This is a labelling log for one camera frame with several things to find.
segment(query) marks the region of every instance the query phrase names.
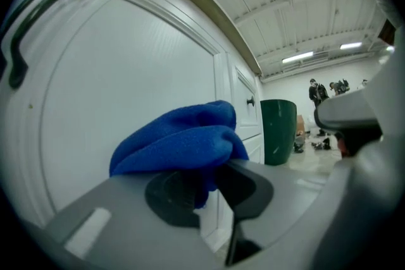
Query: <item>white wall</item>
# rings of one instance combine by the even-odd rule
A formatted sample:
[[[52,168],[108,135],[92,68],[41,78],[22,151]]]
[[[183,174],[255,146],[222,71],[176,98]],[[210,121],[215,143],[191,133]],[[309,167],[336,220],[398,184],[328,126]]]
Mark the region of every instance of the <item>white wall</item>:
[[[378,59],[370,58],[283,78],[263,85],[262,100],[285,99],[292,101],[297,105],[298,115],[302,115],[305,124],[307,124],[308,117],[313,118],[315,110],[315,106],[309,100],[308,95],[309,81],[312,78],[318,83],[322,83],[328,90],[329,97],[332,97],[335,94],[330,90],[330,82],[337,82],[345,78],[351,87],[350,91],[354,91],[363,79],[372,79],[379,69]]]

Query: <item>person in black clothing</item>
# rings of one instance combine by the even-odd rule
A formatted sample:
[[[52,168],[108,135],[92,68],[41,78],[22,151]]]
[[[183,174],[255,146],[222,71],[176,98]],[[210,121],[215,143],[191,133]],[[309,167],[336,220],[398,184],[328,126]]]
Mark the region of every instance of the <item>person in black clothing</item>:
[[[309,99],[314,102],[315,108],[317,108],[323,101],[329,98],[326,88],[321,84],[316,82],[315,79],[309,81],[311,84],[309,86]],[[325,136],[325,131],[320,130],[318,136]]]

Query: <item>floor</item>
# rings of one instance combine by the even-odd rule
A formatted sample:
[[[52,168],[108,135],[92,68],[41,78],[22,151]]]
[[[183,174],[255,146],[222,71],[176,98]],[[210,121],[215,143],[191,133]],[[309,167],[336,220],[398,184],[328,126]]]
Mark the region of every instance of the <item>floor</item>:
[[[289,169],[307,171],[311,173],[330,174],[334,164],[341,160],[340,152],[337,148],[336,138],[328,136],[331,150],[314,150],[311,143],[322,142],[326,137],[309,135],[305,141],[303,153],[292,153],[287,163],[283,166]]]

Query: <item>drawer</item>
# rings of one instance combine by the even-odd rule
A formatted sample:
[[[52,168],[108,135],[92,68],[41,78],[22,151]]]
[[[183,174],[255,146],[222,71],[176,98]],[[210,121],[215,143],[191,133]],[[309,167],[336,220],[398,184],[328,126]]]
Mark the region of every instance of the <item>drawer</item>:
[[[245,140],[261,133],[260,100],[254,79],[231,63],[232,98],[237,118],[236,132]]]
[[[245,145],[250,161],[260,164],[265,163],[265,150],[262,135],[249,138],[243,141],[243,144]]]

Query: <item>blue towel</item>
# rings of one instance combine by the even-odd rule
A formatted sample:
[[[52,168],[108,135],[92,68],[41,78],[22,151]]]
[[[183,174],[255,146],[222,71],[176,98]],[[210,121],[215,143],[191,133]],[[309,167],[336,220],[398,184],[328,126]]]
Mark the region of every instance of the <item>blue towel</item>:
[[[208,190],[216,189],[215,167],[229,159],[248,160],[235,127],[235,109],[225,101],[175,109],[126,138],[114,151],[109,175],[198,169],[205,177],[206,200]]]

